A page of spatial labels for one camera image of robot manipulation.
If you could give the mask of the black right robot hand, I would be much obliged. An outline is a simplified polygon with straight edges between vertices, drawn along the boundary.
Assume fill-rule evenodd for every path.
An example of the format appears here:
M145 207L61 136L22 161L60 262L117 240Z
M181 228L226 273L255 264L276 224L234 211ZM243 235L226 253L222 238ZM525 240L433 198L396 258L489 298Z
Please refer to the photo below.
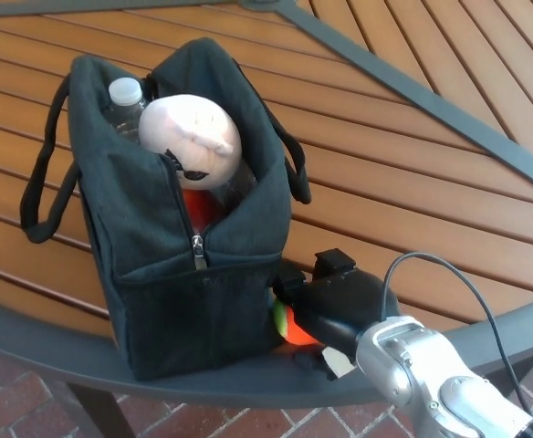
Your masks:
M294 360L334 381L355 369L360 335L402 314L395 294L382 296L383 280L356 267L338 248L316 254L312 278L284 259L272 285L278 334L296 346Z

